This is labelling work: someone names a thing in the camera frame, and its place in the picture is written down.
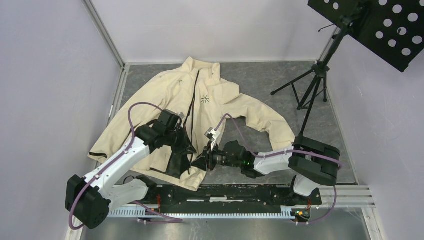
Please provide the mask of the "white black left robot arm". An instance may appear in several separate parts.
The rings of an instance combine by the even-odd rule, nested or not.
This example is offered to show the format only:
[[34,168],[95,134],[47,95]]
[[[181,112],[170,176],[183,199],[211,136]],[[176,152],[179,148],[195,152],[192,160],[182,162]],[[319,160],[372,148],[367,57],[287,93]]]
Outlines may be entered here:
[[161,111],[158,119],[137,128],[130,125],[130,139],[100,167],[80,177],[72,176],[66,185],[65,209],[71,229],[98,227],[111,211],[142,200],[153,203],[157,190],[139,178],[118,185],[118,180],[138,162],[167,146],[177,154],[194,154],[179,115]]

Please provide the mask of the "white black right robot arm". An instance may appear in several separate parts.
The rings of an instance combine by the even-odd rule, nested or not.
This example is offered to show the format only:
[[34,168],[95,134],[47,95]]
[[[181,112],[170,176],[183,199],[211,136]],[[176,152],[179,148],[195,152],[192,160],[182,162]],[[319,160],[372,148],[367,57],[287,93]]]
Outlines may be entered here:
[[340,155],[338,148],[304,136],[297,136],[288,147],[271,152],[252,152],[234,140],[222,150],[208,144],[191,165],[203,171],[212,171],[217,165],[238,168],[252,179],[293,170],[297,174],[288,196],[293,203],[302,204],[318,187],[337,184],[342,167]]

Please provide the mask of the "cream zip-up jacket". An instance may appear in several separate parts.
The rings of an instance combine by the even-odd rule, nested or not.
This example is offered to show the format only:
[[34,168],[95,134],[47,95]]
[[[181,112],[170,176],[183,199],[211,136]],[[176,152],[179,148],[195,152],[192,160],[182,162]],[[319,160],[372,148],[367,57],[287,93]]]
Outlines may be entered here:
[[222,117],[244,117],[248,127],[267,132],[274,150],[289,146],[295,135],[287,121],[265,103],[240,92],[240,87],[221,77],[220,64],[188,58],[181,67],[160,72],[139,89],[119,110],[88,153],[104,163],[126,143],[130,126],[156,119],[161,110],[194,115],[186,120],[190,140],[198,153],[208,143],[206,131],[225,129]]

